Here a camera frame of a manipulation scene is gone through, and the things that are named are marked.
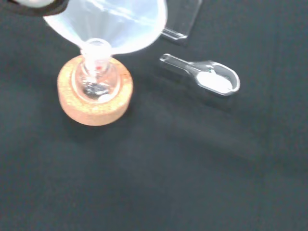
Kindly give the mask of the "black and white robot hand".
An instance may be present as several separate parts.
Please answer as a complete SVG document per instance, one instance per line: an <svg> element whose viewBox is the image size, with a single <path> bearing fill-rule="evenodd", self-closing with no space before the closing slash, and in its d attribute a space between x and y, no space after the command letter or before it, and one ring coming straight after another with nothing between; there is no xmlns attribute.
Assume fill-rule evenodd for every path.
<svg viewBox="0 0 308 231"><path fill-rule="evenodd" d="M68 3L68 0L1 0L0 8L19 15L44 17L60 14Z"/></svg>

